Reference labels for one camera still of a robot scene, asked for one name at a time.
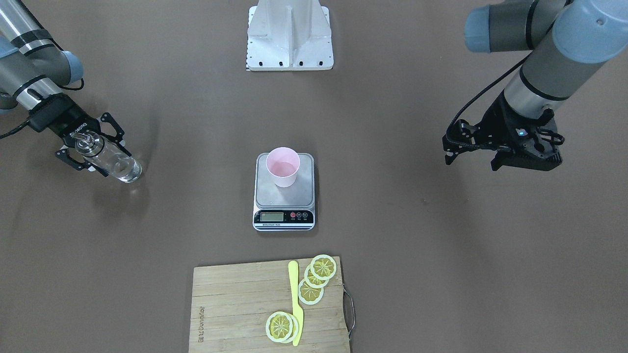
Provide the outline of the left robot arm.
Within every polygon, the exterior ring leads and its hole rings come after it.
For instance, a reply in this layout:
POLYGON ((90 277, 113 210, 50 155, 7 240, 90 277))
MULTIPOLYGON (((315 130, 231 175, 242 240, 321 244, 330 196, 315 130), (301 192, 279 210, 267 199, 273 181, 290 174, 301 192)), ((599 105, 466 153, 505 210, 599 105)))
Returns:
POLYGON ((474 9, 464 27, 475 53, 527 50, 513 78, 472 125, 457 114, 442 138, 445 163, 462 153, 496 152, 491 167, 550 171, 565 139, 556 110, 628 42, 625 0, 505 0, 474 9))

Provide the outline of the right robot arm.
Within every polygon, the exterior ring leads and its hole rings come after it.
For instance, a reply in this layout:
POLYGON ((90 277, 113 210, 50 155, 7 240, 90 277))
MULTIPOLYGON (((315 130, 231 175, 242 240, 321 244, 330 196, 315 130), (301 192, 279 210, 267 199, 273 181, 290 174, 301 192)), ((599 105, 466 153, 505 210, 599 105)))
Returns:
POLYGON ((92 118, 67 94, 83 83, 83 65, 61 49, 20 0, 0 4, 0 91, 3 114, 21 105, 28 112, 7 138, 28 126, 49 129, 63 142, 56 157, 75 170, 97 171, 119 181, 139 179, 143 168, 124 146, 124 131, 104 113, 92 118))

